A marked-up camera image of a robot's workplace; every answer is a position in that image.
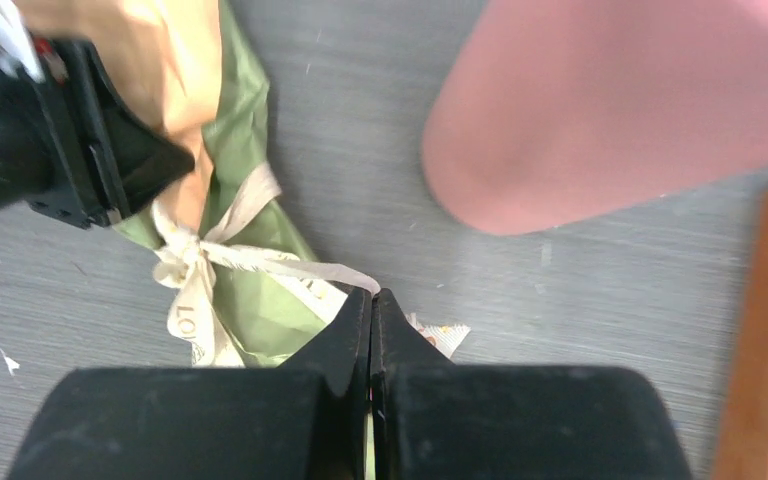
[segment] cream ribbon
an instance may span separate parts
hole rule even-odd
[[[237,191],[231,206],[200,239],[196,232],[180,227],[160,202],[151,215],[166,246],[155,251],[160,263],[154,267],[155,281],[179,289],[169,309],[166,326],[173,336],[192,344],[194,366],[244,366],[231,336],[213,310],[213,264],[235,270],[264,272],[299,297],[324,322],[330,323],[345,300],[336,287],[318,280],[342,282],[368,290],[381,290],[373,278],[345,265],[301,261],[298,256],[248,245],[223,245],[237,235],[281,193],[269,165],[259,164]],[[342,295],[340,301],[324,303],[324,295]]]

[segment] paper scrap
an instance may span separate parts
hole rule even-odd
[[[406,315],[408,323],[428,340],[446,358],[452,358],[455,350],[463,343],[464,338],[472,331],[464,324],[432,326],[423,325],[416,319],[415,313]]]
[[[7,354],[4,353],[4,350],[0,349],[0,352],[1,352],[1,356],[4,358],[4,363],[7,364],[7,372],[10,373],[11,377],[15,377],[16,376],[15,371],[19,370],[19,367],[21,365],[19,365],[19,362],[17,362],[16,360],[13,360],[12,358],[8,357]]]

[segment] gray laminate surface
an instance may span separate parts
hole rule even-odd
[[[618,364],[660,388],[705,477],[768,170],[551,231],[451,220],[418,164],[423,121],[483,2],[234,3],[273,82],[270,157],[313,247],[428,323],[473,327],[460,362]],[[19,206],[0,213],[0,478],[75,367],[185,365],[151,252]]]

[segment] pink cylinder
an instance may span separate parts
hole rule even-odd
[[[768,0],[490,0],[426,124],[438,201],[541,230],[768,164]]]

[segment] gift bag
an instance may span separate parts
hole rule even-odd
[[[276,366],[340,310],[346,294],[329,281],[379,290],[318,263],[276,202],[269,82],[224,1],[17,3],[31,31],[89,37],[129,107],[196,160],[115,227],[154,250],[154,279],[179,290],[167,328],[191,343],[194,365]]]

